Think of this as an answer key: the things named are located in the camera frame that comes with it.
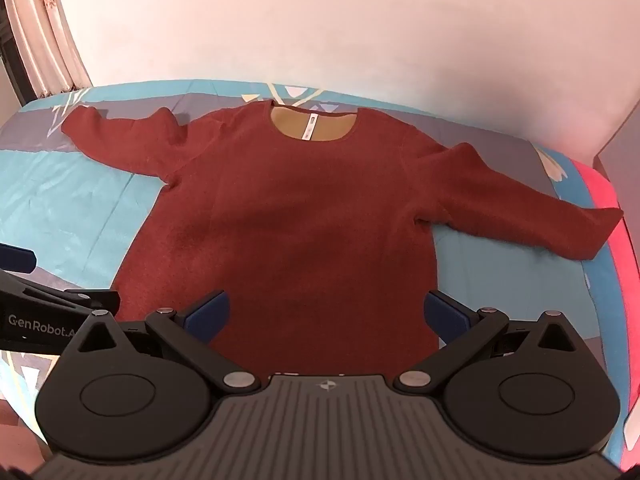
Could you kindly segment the pink floral curtain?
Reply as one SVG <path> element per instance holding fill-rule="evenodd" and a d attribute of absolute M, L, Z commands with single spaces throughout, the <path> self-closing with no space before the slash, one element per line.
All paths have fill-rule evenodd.
<path fill-rule="evenodd" d="M 61 0 L 4 0 L 36 96 L 90 88 Z"/>

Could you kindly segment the blue grey patterned bed sheet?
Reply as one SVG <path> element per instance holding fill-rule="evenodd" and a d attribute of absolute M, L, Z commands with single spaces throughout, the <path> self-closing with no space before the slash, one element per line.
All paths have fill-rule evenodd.
<path fill-rule="evenodd" d="M 502 134 L 415 110 L 318 92 L 297 102 L 229 96 L 199 82 L 170 101 L 99 100 L 93 92 L 31 102 L 1 130 L 35 136 L 1 154 L 1 239 L 35 253 L 24 278 L 55 288 L 114 289 L 160 195 L 157 177 L 106 166 L 62 130 L 77 107 L 143 119 L 167 108 L 180 124 L 258 101 L 318 115 L 377 110 L 549 196 L 588 209 L 597 172 Z M 171 356 L 144 318 L 94 310 L 61 354 L 2 350 L 1 387 L 53 448 L 40 479 L 613 479 L 629 464 L 622 434 L 638 398 L 622 268 L 622 219 L 597 255 L 431 228 L 437 286 L 509 326 L 431 392 L 401 392 L 381 374 L 276 373 L 255 392 L 215 392 Z"/>

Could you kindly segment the grey bedside cabinet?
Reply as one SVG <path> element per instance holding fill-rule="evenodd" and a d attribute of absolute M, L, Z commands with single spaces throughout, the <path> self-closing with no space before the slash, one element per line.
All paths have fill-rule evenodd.
<path fill-rule="evenodd" d="M 636 110 L 597 156 L 628 216 L 639 213 L 639 112 Z"/>

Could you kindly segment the white sweater neck label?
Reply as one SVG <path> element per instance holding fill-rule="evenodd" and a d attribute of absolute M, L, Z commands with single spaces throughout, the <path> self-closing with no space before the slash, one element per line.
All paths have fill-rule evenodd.
<path fill-rule="evenodd" d="M 316 128 L 317 122 L 318 115 L 316 113 L 312 113 L 308 116 L 308 120 L 302 134 L 302 139 L 304 141 L 310 141 L 312 139 L 312 136 L 314 135 L 314 128 Z"/>

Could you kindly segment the dark red long-sleeve sweater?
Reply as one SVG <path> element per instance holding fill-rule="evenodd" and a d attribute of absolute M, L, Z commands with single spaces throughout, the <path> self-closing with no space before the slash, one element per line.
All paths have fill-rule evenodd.
<path fill-rule="evenodd" d="M 214 348 L 254 375 L 394 377 L 438 348 L 423 315 L 432 226 L 590 260 L 623 215 L 538 192 L 377 110 L 321 115 L 305 139 L 308 119 L 269 101 L 184 125 L 167 108 L 70 113 L 79 151 L 163 182 L 114 278 L 122 320 L 220 289 L 230 316 Z"/>

